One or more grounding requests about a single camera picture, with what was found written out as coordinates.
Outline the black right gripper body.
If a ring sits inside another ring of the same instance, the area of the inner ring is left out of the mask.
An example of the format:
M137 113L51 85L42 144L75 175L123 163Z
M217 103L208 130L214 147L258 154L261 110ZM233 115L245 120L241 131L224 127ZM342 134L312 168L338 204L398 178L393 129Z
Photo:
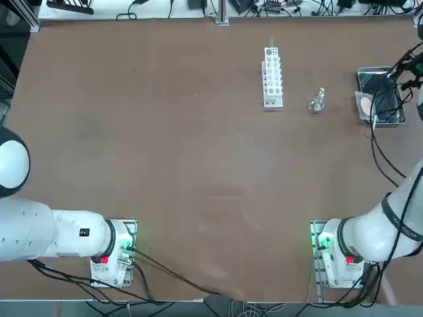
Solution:
M422 45L416 46L410 56L412 57L410 72L415 76L416 80L420 80L422 78Z

